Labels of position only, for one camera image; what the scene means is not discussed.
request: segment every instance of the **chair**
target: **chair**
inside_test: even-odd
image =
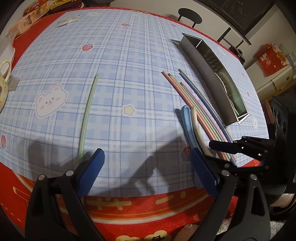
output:
[[[194,26],[196,24],[200,24],[202,23],[202,18],[199,16],[198,13],[196,13],[195,11],[188,9],[188,8],[180,8],[178,10],[178,14],[180,15],[180,17],[178,18],[178,22],[180,21],[181,17],[185,17],[190,19],[192,22],[194,22],[194,24],[192,25],[192,27],[194,28]]]
[[[220,38],[218,38],[217,42],[220,43],[222,40],[224,40],[227,44],[230,45],[229,47],[229,50],[234,53],[240,60],[240,62],[242,64],[245,63],[245,59],[243,57],[243,53],[240,49],[238,49],[238,47],[244,42],[243,40],[235,47],[233,46],[230,42],[228,42],[226,39],[225,39],[225,36],[230,32],[231,28],[228,28],[226,29],[226,31],[220,36]]]

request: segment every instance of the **bunny face sticker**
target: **bunny face sticker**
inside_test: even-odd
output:
[[[45,118],[59,110],[68,99],[68,93],[61,85],[55,85],[47,94],[40,94],[36,99],[36,115]]]

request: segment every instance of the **fluffy rug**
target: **fluffy rug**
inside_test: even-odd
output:
[[[217,234],[225,232],[228,229],[230,221],[231,219],[225,219]],[[281,229],[283,225],[284,223],[280,223],[280,222],[274,222],[274,221],[270,222],[271,238]],[[198,226],[196,224],[186,225],[180,230],[180,232],[178,232],[178,234],[174,238],[174,241],[188,241],[190,237],[195,233],[197,228]]]

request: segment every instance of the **yellow star sticker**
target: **yellow star sticker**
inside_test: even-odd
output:
[[[132,116],[135,111],[136,111],[136,109],[131,104],[129,104],[127,106],[123,106],[123,113],[125,115]]]

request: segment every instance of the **table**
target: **table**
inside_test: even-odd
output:
[[[56,22],[72,16],[79,21],[55,28]],[[1,190],[6,195],[1,204],[9,207],[12,220],[23,226],[31,180],[41,173],[61,175],[78,165],[81,126],[96,74],[85,152],[102,148],[106,159],[85,203],[102,234],[119,241],[126,238],[122,235],[143,239],[164,230],[170,241],[179,227],[205,216],[213,199],[193,187],[191,165],[182,158],[188,146],[179,121],[185,103],[161,74],[164,70],[180,79],[178,68],[183,69],[215,106],[201,76],[172,42],[182,33],[211,47],[245,101],[250,116],[227,127],[233,139],[268,138],[259,99],[243,66],[204,34],[132,9],[51,15],[15,41],[12,74],[20,82],[0,114],[0,134],[6,139],[0,149],[1,178],[11,182]],[[202,137],[208,143],[203,131]],[[251,161],[244,155],[237,159],[238,166]],[[18,198],[23,206],[8,197]],[[18,217],[9,210],[18,210]]]

